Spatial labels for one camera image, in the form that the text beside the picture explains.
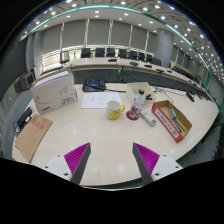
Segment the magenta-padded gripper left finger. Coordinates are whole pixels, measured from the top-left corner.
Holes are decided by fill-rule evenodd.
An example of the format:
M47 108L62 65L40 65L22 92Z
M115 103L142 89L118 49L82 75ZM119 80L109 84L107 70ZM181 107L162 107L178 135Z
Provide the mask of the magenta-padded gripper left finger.
M43 167L43 169L79 185L90 154L91 145L86 143L65 155L56 155Z

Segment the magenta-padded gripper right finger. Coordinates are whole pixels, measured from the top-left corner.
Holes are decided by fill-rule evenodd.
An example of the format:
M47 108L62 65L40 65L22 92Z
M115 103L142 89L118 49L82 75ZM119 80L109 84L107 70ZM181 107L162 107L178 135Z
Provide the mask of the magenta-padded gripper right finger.
M137 162L144 185L182 169L182 166L168 155L159 155L138 143L133 144L132 153Z

